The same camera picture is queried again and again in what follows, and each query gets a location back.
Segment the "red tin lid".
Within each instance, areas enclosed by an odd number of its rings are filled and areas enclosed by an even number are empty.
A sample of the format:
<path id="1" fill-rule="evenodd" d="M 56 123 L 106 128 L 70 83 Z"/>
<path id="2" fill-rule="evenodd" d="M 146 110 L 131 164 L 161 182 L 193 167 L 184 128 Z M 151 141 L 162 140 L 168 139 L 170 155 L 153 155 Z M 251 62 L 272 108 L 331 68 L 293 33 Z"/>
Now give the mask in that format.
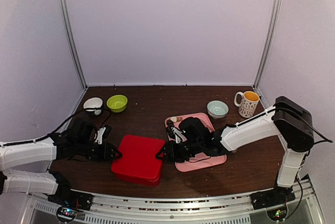
<path id="1" fill-rule="evenodd" d="M 146 174 L 154 177 L 162 171 L 163 161 L 157 160 L 155 155 L 164 144 L 165 141 L 161 139 L 124 136 L 118 148 L 122 158 L 112 162 L 112 173 Z"/>

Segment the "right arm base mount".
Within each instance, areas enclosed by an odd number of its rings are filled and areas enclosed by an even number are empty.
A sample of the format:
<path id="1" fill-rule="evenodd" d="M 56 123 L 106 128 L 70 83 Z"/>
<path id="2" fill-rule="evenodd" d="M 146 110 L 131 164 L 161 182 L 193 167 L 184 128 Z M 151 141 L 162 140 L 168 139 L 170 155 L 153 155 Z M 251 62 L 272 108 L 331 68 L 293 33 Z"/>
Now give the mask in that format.
<path id="1" fill-rule="evenodd" d="M 256 192 L 250 195 L 251 203 L 254 210 L 270 208 L 277 205 L 286 204 L 289 201 L 296 199 L 293 192 L 284 192 L 284 191 L 262 191 Z"/>

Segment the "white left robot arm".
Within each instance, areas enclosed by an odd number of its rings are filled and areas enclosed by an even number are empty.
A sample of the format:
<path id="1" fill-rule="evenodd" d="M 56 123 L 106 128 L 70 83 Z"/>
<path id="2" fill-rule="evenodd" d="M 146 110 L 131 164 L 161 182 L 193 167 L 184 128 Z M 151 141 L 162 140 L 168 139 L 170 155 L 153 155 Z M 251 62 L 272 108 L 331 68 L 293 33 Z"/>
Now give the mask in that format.
<path id="1" fill-rule="evenodd" d="M 1 193 L 42 193 L 59 204 L 70 205 L 75 193 L 70 182 L 59 172 L 43 170 L 31 172 L 19 167 L 51 163 L 56 160 L 81 156 L 87 160 L 114 161 L 122 153 L 105 139 L 111 132 L 108 125 L 97 129 L 79 118 L 63 132 L 17 142 L 1 143 Z"/>

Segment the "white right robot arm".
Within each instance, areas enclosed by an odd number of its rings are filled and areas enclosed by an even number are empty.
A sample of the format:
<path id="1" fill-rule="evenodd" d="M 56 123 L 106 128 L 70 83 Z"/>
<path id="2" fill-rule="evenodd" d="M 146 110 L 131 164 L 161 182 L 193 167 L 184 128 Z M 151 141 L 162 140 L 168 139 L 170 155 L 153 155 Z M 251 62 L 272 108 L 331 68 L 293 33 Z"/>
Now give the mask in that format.
<path id="1" fill-rule="evenodd" d="M 172 138 L 156 153 L 163 161 L 183 163 L 199 153 L 209 157 L 227 155 L 244 145 L 281 136 L 286 151 L 277 174 L 276 186 L 268 198 L 279 204 L 288 196 L 307 152 L 314 146 L 312 115 L 305 108 L 280 96 L 263 112 L 233 125 L 211 131 L 198 118 L 187 117 L 178 127 L 167 121 L 166 133 Z"/>

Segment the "red tin box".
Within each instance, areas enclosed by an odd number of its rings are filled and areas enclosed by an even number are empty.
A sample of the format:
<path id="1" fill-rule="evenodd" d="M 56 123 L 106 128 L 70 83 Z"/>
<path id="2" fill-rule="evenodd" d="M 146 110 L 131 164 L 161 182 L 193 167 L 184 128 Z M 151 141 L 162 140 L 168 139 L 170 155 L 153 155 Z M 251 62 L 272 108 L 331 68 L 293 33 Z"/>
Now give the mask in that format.
<path id="1" fill-rule="evenodd" d="M 127 174 L 114 172 L 114 175 L 119 179 L 135 184 L 145 185 L 145 186 L 158 186 L 161 180 L 161 171 L 154 177 L 148 177 L 146 174 Z"/>

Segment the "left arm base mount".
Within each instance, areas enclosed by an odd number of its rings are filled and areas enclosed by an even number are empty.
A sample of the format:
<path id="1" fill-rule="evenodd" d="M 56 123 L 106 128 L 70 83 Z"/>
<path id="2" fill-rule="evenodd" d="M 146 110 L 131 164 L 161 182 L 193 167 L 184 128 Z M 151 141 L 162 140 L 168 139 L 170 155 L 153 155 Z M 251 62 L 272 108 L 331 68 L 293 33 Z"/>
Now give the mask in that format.
<path id="1" fill-rule="evenodd" d="M 74 210 L 90 210 L 93 195 L 70 190 L 65 196 L 47 195 L 48 201 Z"/>

